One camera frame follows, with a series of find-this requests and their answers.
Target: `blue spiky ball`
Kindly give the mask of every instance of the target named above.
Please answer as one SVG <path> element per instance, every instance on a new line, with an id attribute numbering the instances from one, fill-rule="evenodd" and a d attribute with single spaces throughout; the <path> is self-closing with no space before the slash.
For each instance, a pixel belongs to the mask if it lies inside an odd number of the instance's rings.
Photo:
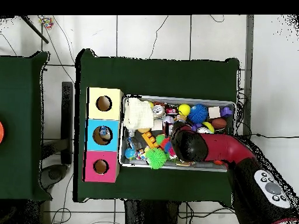
<path id="1" fill-rule="evenodd" d="M 202 104 L 197 104 L 191 107 L 191 111 L 188 115 L 188 119 L 194 124 L 201 124 L 208 117 L 208 109 Z"/>

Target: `metal tray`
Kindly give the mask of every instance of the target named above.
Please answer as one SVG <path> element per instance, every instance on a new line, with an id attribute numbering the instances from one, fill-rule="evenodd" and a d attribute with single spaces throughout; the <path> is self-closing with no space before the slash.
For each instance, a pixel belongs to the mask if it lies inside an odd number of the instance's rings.
<path id="1" fill-rule="evenodd" d="M 237 115 L 237 106 L 234 102 L 231 101 L 218 101 L 218 100 L 198 100 L 198 99 L 184 99 L 184 98 L 173 98 L 173 97 L 159 97 L 159 96 L 133 96 L 130 94 L 127 94 L 122 99 L 122 108 L 121 108 L 121 116 L 124 116 L 124 103 L 127 98 L 129 97 L 137 97 L 139 100 L 144 101 L 148 100 L 151 102 L 160 102 L 160 103 L 169 103 L 169 104 L 183 104 L 186 103 L 190 107 L 196 105 L 196 104 L 202 104 L 206 107 L 229 107 L 230 110 L 233 111 L 233 115 L 226 118 L 227 126 L 226 126 L 226 132 L 233 135 L 235 134 L 236 130 L 236 115 Z M 119 163 L 122 166 L 126 167 L 144 167 L 144 168 L 150 168 L 150 166 L 146 163 L 144 160 L 129 160 L 125 157 L 124 152 L 128 148 L 126 143 L 126 138 L 128 137 L 127 131 L 125 131 L 126 128 L 123 125 L 123 122 L 120 124 L 120 145 L 119 145 Z M 158 134 L 161 134 L 162 131 L 151 131 L 153 136 L 157 136 Z M 135 137 L 138 141 L 141 143 L 142 137 L 141 134 L 136 131 Z M 213 162 L 196 162 L 195 164 L 184 167 L 184 166 L 178 166 L 174 164 L 171 161 L 167 161 L 162 169 L 179 169 L 179 170 L 202 170 L 202 171 L 212 171 L 212 172 L 226 172 L 226 168 L 223 165 L 216 165 Z"/>

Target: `box hole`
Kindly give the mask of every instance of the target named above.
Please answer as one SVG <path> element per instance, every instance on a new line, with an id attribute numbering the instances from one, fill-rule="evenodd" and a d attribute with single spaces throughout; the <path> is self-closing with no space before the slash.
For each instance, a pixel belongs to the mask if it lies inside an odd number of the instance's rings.
<path id="1" fill-rule="evenodd" d="M 99 145 L 108 145 L 112 140 L 112 130 L 107 126 L 96 127 L 93 131 L 93 140 Z"/>
<path id="2" fill-rule="evenodd" d="M 112 101 L 108 96 L 100 96 L 96 100 L 96 107 L 100 111 L 109 111 L 112 108 Z"/>
<path id="3" fill-rule="evenodd" d="M 98 174 L 105 174 L 109 169 L 108 162 L 105 160 L 97 160 L 93 164 L 93 169 Z"/>

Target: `red ball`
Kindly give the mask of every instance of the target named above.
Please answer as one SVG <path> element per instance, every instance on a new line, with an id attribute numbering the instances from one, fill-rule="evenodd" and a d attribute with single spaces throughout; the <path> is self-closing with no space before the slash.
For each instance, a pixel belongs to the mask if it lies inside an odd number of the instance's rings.
<path id="1" fill-rule="evenodd" d="M 217 129 L 223 129 L 227 126 L 227 122 L 223 118 L 215 118 L 212 120 L 212 126 Z"/>

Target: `dark green tablecloth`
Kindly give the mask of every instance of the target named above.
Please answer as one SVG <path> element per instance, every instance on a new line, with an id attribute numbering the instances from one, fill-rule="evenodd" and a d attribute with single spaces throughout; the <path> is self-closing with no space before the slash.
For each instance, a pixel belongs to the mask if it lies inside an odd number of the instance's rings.
<path id="1" fill-rule="evenodd" d="M 47 52 L 30 58 L 0 56 L 0 198 L 50 200 L 39 186 L 41 69 Z"/>
<path id="2" fill-rule="evenodd" d="M 237 59 L 168 61 L 94 57 L 76 58 L 74 200 L 129 198 L 231 203 L 227 174 L 211 171 L 121 167 L 115 183 L 82 181 L 86 87 L 117 88 L 124 94 L 226 100 L 236 102 Z"/>

